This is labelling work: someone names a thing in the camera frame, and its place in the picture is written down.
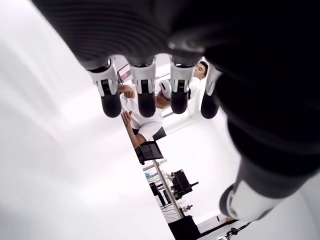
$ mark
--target man's hand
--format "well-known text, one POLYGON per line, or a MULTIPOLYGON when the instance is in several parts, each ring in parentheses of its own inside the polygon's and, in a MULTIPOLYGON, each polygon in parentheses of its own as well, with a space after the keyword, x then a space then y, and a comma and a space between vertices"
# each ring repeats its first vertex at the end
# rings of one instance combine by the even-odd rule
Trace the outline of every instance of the man's hand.
POLYGON ((128 111, 125 111, 123 113, 121 113, 121 117, 122 117, 122 120, 124 122, 124 125, 126 128, 129 128, 131 127, 131 114, 132 114, 132 111, 128 112, 128 111))

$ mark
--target white wall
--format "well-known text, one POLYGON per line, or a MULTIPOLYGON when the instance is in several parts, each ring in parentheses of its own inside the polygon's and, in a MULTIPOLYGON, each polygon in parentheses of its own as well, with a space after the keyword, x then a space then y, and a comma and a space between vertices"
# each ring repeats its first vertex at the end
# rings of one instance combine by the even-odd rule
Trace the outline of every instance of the white wall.
POLYGON ((220 196, 236 179, 240 156, 228 139, 225 121, 222 111, 211 120, 186 118, 166 126, 167 136, 157 141, 168 160, 164 170, 183 169, 191 184, 199 182, 182 198, 193 205, 187 213, 196 224, 219 213, 220 196))

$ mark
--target monitor screen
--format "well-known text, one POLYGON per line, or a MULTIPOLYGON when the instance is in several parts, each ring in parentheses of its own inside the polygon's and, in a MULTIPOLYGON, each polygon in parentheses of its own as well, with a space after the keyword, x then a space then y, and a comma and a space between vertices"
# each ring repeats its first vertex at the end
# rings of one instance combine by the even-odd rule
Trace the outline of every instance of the monitor screen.
POLYGON ((131 70, 129 64, 125 65, 123 68, 121 68, 118 71, 118 74, 120 76, 120 80, 124 83, 125 80, 131 75, 131 70))

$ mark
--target black monitor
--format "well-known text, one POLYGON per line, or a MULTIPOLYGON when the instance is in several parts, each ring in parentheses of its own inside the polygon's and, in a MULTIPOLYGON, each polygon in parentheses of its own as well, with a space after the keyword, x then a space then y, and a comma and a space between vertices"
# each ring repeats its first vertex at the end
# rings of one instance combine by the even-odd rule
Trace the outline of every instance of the black monitor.
POLYGON ((117 71, 117 75, 121 83, 132 80, 129 64, 124 65, 119 71, 117 71))
POLYGON ((142 165, 145 164, 145 161, 164 158, 155 141, 146 141, 142 143, 135 149, 135 153, 142 165))

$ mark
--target black device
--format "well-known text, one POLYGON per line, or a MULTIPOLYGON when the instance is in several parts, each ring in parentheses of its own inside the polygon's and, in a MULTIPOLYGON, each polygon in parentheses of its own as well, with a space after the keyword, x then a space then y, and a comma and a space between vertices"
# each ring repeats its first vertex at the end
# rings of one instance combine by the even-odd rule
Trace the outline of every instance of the black device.
POLYGON ((236 182, 220 199, 223 214, 258 220, 319 172, 318 1, 33 3, 88 71, 109 117, 121 113, 113 55, 128 60, 146 118, 156 110, 157 54, 171 56, 171 108, 178 114, 187 108, 200 58, 218 66, 222 75, 216 82, 208 76, 201 113, 212 118, 222 107, 241 154, 236 182))
POLYGON ((181 199, 183 195, 192 192, 192 187, 199 183, 197 181, 190 184, 183 169, 176 171, 173 175, 173 186, 171 189, 176 200, 181 199))
POLYGON ((196 240, 201 238, 201 233, 190 215, 168 225, 176 240, 196 240))
POLYGON ((135 149, 135 153, 142 165, 145 165, 145 161, 163 159, 156 141, 146 141, 135 149))
POLYGON ((152 183, 149 184, 149 186, 150 186, 150 188, 152 190, 153 195, 154 196, 158 196, 162 206, 165 206, 166 202, 165 202, 164 197, 162 196, 161 192, 159 191, 157 185, 154 182, 152 182, 152 183))

